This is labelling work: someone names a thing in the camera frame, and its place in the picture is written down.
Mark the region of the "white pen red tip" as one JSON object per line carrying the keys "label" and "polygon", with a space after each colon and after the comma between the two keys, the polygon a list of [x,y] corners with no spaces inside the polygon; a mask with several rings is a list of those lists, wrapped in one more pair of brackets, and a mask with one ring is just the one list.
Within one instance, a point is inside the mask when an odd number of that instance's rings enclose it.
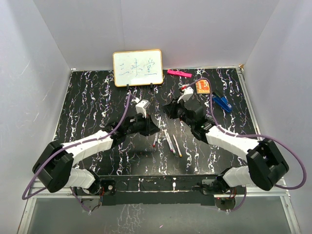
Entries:
{"label": "white pen red tip", "polygon": [[155,135],[155,139],[153,141],[153,147],[156,146],[157,140],[158,140],[158,133],[156,133],[156,135]]}

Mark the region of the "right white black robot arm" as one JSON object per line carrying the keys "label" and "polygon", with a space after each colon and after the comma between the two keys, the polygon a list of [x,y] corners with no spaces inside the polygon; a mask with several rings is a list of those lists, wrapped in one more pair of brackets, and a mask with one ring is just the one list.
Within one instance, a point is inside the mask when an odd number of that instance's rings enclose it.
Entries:
{"label": "right white black robot arm", "polygon": [[163,110],[168,118],[178,118],[188,125],[196,139],[218,146],[247,162],[246,166],[224,170],[205,189],[227,194],[236,186],[256,185],[269,191],[289,171],[288,164],[272,140],[237,137],[221,131],[206,118],[198,102],[189,104],[175,98],[164,105]]}

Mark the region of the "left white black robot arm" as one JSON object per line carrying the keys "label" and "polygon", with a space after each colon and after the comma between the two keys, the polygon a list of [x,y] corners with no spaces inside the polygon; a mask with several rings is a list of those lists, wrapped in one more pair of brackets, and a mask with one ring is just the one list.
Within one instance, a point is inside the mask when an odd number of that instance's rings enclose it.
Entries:
{"label": "left white black robot arm", "polygon": [[122,123],[111,122],[93,135],[69,143],[50,142],[33,167],[33,173],[50,193],[64,187],[82,188],[94,195],[100,191],[99,176],[74,166],[97,153],[108,151],[123,143],[127,135],[151,136],[160,131],[150,116],[142,114],[126,117]]}

